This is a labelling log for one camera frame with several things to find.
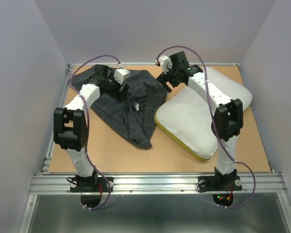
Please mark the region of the white pillow yellow edge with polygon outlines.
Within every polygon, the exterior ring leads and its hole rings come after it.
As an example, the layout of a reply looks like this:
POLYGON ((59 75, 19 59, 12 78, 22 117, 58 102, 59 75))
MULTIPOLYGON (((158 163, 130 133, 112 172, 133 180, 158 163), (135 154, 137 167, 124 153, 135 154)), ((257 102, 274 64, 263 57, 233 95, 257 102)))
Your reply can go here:
MULTIPOLYGON (((243 109, 252 101, 240 74, 224 74, 207 67, 208 79, 232 99, 240 99, 243 109)), ((167 95, 166 102, 154 115, 157 126, 186 151, 200 160, 209 160, 217 150, 217 140, 210 128, 207 103, 195 91, 181 83, 167 95)))

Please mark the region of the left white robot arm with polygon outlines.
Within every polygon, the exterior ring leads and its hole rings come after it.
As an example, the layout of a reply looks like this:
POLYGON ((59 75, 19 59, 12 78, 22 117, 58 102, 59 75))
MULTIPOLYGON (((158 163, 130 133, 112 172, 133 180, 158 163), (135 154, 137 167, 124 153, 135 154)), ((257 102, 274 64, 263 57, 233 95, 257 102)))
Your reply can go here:
POLYGON ((116 101, 126 98, 129 86, 125 80, 130 71, 95 65, 94 73, 85 79, 73 100, 64 107, 57 107, 53 114, 53 140, 70 157, 75 176, 67 178, 72 192, 95 192, 101 190, 98 172, 88 159, 89 107, 102 94, 116 101))

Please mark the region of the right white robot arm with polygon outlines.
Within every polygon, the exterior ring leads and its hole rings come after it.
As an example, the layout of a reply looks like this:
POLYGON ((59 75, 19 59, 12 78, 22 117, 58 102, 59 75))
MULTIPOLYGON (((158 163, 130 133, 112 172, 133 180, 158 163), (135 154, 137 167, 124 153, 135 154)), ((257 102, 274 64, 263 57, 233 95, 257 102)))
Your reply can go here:
POLYGON ((243 103, 224 94, 209 79, 205 66, 190 65, 183 51, 170 56, 158 55, 156 65, 162 68, 158 81, 168 92, 180 83, 195 91, 207 104, 211 130, 217 139, 218 160, 212 176, 198 178, 198 192, 241 190, 236 169, 236 141, 243 127, 243 103))

